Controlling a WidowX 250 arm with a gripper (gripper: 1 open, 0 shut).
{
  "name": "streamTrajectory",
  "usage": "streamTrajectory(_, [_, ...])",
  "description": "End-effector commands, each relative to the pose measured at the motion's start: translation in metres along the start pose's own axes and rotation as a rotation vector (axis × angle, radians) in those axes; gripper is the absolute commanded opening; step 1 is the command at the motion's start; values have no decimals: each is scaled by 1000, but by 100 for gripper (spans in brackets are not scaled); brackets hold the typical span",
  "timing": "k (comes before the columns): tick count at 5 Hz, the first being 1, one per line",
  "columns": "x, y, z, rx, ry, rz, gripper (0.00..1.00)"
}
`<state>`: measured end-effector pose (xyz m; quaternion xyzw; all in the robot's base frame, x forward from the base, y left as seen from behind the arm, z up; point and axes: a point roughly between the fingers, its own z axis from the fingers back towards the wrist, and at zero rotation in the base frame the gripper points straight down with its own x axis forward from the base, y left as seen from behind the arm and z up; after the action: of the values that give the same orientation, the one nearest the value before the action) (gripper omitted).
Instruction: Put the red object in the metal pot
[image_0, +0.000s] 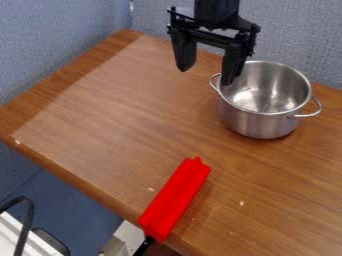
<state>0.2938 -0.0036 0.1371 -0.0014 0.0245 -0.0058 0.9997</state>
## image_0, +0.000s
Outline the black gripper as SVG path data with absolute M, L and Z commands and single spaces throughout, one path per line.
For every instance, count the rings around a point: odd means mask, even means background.
M 172 6 L 168 9 L 171 43 L 176 67 L 185 72 L 196 62 L 196 42 L 225 49 L 220 84 L 229 85 L 240 75 L 247 56 L 253 54 L 260 27 L 239 16 L 237 5 Z

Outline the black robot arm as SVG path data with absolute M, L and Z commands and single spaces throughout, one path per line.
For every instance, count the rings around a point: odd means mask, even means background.
M 240 0 L 193 0 L 193 7 L 167 10 L 176 67 L 181 72 L 196 62 L 197 44 L 224 50 L 220 84 L 229 85 L 253 55 L 260 27 L 239 16 Z

